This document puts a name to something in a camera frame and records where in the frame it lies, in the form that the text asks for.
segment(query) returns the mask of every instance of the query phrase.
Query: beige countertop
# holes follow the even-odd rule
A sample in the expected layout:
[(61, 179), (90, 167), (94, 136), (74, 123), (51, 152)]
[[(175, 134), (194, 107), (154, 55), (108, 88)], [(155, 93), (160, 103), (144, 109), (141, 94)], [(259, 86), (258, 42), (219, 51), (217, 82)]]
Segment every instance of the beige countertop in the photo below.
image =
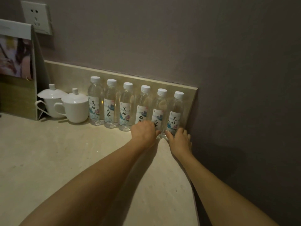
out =
[[(67, 120), (0, 118), (0, 225), (15, 226), (130, 132)], [(162, 139), (138, 160), (103, 225), (198, 225), (189, 180)]]

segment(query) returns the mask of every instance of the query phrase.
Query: white outlet plate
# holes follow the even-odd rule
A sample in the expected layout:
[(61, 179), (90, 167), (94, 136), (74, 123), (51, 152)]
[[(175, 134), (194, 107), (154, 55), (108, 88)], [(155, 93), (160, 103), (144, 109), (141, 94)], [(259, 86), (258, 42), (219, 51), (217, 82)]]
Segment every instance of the white outlet plate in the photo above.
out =
[(33, 25), (37, 33), (52, 35), (51, 22), (46, 4), (21, 1), (25, 21)]

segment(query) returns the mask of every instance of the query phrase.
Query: person's right arm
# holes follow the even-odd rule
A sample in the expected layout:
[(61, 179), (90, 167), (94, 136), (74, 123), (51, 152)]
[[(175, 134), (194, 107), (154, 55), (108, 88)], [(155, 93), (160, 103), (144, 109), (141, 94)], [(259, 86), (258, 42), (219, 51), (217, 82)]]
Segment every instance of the person's right arm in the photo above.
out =
[(276, 226), (269, 216), (206, 169), (191, 153), (190, 135), (165, 131), (171, 152), (191, 179), (213, 226)]

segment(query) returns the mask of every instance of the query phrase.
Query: person's left hand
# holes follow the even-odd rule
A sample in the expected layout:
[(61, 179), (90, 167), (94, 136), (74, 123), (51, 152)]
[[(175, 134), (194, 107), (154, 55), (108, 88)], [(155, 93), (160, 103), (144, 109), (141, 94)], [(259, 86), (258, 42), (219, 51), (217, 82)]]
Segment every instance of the person's left hand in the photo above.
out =
[(131, 128), (132, 139), (134, 144), (143, 149), (148, 149), (155, 144), (157, 136), (161, 133), (155, 130), (155, 125), (151, 121), (142, 121), (133, 125)]

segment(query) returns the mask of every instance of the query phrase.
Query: plastic bottle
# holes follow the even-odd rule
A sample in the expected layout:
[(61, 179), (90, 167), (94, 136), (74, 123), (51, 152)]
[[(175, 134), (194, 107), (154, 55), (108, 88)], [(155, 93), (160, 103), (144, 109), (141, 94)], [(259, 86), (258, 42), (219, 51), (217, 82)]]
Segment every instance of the plastic bottle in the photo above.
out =
[(167, 110), (166, 94), (166, 89), (158, 89), (157, 96), (152, 102), (149, 119), (155, 124), (156, 130), (162, 130), (162, 120)]
[(92, 76), (88, 88), (90, 124), (102, 125), (103, 121), (103, 88), (100, 77)]
[(133, 117), (135, 124), (137, 124), (139, 121), (144, 121), (147, 119), (148, 108), (151, 105), (151, 98), (149, 96), (150, 90), (150, 86), (141, 86), (141, 93), (137, 96), (136, 99), (134, 111), (135, 117)]
[(116, 85), (115, 79), (108, 79), (107, 88), (104, 91), (104, 126), (107, 128), (118, 126), (119, 91), (116, 89)]
[(128, 132), (133, 124), (133, 111), (135, 104), (135, 95), (133, 93), (133, 83), (124, 83), (123, 92), (120, 95), (120, 113), (118, 128), (121, 131)]
[(168, 130), (172, 135), (175, 135), (179, 125), (181, 124), (181, 118), (184, 111), (183, 105), (184, 93), (180, 91), (175, 92), (175, 98), (171, 100), (168, 105), (166, 118), (164, 119), (163, 130)]

